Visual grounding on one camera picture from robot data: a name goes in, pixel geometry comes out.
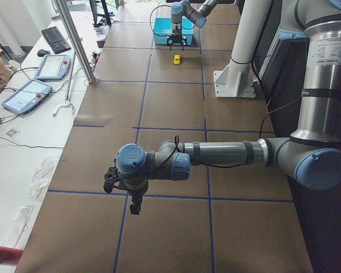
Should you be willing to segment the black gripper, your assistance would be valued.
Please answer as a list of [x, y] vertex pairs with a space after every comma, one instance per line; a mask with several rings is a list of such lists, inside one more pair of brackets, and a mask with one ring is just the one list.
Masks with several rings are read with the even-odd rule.
[[186, 37], [182, 37], [182, 29], [173, 28], [171, 36], [167, 37], [167, 46], [172, 50], [173, 42], [180, 42], [182, 46], [182, 51], [187, 46]]
[[130, 203], [130, 213], [132, 215], [139, 215], [141, 212], [141, 204], [143, 195], [148, 191], [148, 184], [140, 189], [128, 189], [127, 192], [132, 196]]

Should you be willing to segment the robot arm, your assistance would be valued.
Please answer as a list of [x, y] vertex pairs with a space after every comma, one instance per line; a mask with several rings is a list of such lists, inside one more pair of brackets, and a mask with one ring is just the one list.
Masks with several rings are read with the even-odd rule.
[[104, 190], [127, 191], [130, 212], [139, 214], [150, 180], [186, 180], [197, 165], [232, 168], [261, 162], [278, 166], [309, 189], [339, 184], [341, 151], [334, 127], [341, 98], [341, 1], [283, 1], [280, 37], [309, 40], [296, 131], [255, 142], [181, 143], [175, 138], [156, 151], [126, 144], [105, 174]]
[[198, 10], [191, 7], [189, 1], [173, 2], [170, 6], [171, 35], [167, 37], [167, 45], [170, 49], [172, 49], [172, 45], [174, 44], [181, 45], [183, 48], [188, 45], [186, 36], [182, 34], [183, 17], [190, 20], [194, 26], [202, 28], [207, 21], [207, 16], [221, 2], [218, 0], [205, 1]]

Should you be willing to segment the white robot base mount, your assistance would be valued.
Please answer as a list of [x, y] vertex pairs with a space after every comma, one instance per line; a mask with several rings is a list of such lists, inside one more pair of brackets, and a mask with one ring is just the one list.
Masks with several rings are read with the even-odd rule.
[[251, 62], [271, 3], [269, 0], [244, 2], [230, 62], [222, 71], [214, 71], [217, 97], [256, 96]]

